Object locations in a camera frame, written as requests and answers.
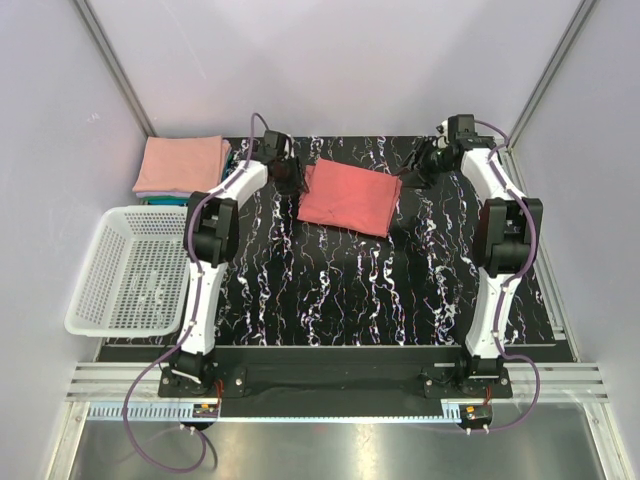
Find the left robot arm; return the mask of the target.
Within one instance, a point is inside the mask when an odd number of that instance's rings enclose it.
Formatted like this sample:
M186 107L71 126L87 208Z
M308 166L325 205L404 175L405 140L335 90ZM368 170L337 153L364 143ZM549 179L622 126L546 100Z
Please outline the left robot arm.
M222 281L240 245L239 213L259 190L273 184L284 196L306 189L292 138L266 130L252 142L247 158L208 192L193 193L183 236L189 259L189 285L183 329L165 355L161 384L203 396L221 385L214 365L216 312Z

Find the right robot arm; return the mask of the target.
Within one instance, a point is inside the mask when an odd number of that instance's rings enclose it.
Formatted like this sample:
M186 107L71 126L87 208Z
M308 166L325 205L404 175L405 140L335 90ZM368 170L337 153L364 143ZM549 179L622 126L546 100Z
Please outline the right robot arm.
M428 392L489 398L510 392L506 363L534 364L507 353L504 342L516 290L536 260L543 203L514 185L498 160L509 143L480 134L482 124L471 114L449 117L436 135L417 141L397 175L405 187L425 189L438 175L459 172L482 203L472 244L479 289L471 327L454 365L431 367L423 375Z

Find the red t shirt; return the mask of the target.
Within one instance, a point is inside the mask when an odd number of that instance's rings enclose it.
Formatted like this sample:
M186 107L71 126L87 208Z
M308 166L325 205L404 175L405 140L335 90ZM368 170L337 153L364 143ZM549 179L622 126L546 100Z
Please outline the red t shirt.
M319 159L305 169L308 192L297 219L361 234L386 237L400 196L400 178Z

